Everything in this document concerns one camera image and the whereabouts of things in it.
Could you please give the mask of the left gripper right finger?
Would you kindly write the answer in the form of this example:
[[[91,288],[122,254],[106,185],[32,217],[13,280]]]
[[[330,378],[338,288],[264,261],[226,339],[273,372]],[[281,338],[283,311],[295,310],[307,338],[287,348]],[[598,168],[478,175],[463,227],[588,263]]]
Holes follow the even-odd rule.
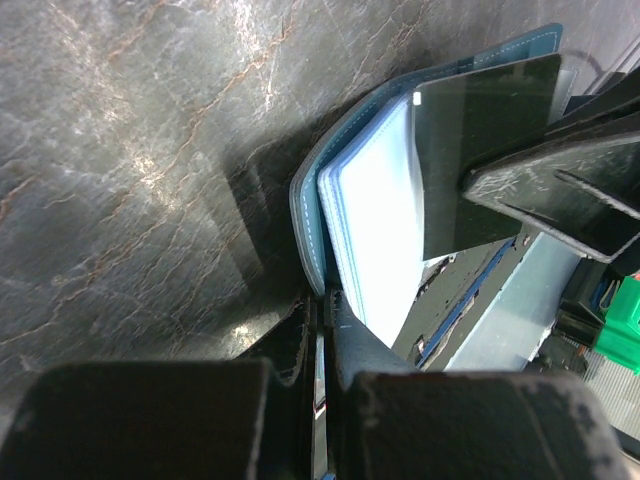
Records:
[[[422,372],[324,306],[327,440],[341,479],[621,479],[616,435],[567,373]]]

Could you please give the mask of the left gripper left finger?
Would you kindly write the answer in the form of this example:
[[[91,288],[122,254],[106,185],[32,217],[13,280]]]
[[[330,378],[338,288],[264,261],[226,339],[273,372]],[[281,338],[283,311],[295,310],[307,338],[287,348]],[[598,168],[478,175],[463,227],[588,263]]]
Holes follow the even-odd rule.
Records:
[[[309,479],[316,309],[232,360],[68,364],[27,391],[5,479]]]

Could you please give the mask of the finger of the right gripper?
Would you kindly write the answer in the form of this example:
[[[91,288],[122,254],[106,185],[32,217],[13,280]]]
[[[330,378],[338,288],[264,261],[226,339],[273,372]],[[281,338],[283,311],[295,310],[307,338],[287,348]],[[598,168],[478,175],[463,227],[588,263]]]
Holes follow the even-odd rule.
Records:
[[[463,196],[612,263],[639,240],[639,72],[530,148],[472,170]]]

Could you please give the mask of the dark credit card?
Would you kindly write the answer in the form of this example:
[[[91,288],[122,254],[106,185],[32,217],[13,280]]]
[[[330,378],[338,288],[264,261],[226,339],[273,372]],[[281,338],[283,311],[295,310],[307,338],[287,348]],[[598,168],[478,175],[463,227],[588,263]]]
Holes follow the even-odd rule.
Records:
[[[424,258],[519,233],[519,221],[463,197],[464,177],[542,136],[561,63],[559,54],[548,54],[415,88],[420,102],[412,108],[412,132],[424,188]]]

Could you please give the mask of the blue leather card holder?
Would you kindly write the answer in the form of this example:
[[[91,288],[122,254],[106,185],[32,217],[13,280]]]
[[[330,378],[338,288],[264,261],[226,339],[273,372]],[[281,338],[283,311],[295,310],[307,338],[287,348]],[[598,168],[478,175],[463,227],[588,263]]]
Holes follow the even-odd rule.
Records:
[[[313,147],[289,205],[314,293],[341,285],[347,303],[386,346],[397,339],[423,271],[454,253],[425,253],[423,182],[410,113],[420,84],[558,51],[550,23],[470,57],[396,76],[366,94]]]

